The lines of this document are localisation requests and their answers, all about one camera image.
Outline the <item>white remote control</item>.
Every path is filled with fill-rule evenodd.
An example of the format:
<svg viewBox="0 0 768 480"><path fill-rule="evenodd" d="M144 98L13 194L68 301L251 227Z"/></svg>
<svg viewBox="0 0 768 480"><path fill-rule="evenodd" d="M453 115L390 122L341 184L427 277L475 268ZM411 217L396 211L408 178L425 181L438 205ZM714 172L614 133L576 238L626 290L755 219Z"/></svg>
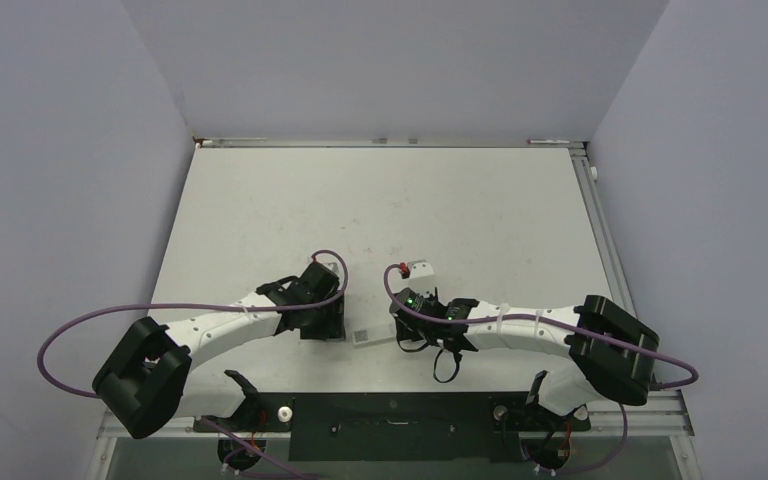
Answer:
<svg viewBox="0 0 768 480"><path fill-rule="evenodd" d="M351 334L355 348L377 345L393 341L396 338L396 325L393 323L376 324L356 329Z"/></svg>

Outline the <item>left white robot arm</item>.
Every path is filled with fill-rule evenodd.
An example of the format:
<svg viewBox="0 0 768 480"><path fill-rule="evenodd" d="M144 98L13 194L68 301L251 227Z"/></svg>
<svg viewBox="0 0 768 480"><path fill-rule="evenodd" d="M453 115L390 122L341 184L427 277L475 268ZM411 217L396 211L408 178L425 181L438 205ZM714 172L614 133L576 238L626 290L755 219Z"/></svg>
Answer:
<svg viewBox="0 0 768 480"><path fill-rule="evenodd" d="M255 340L329 328L341 318L345 288L332 268L314 261L301 275L263 284L218 311L168 323L139 319L102 364L93 391L135 439L172 419L203 415L247 429L258 415L247 381L235 371L198 377L196 370Z"/></svg>

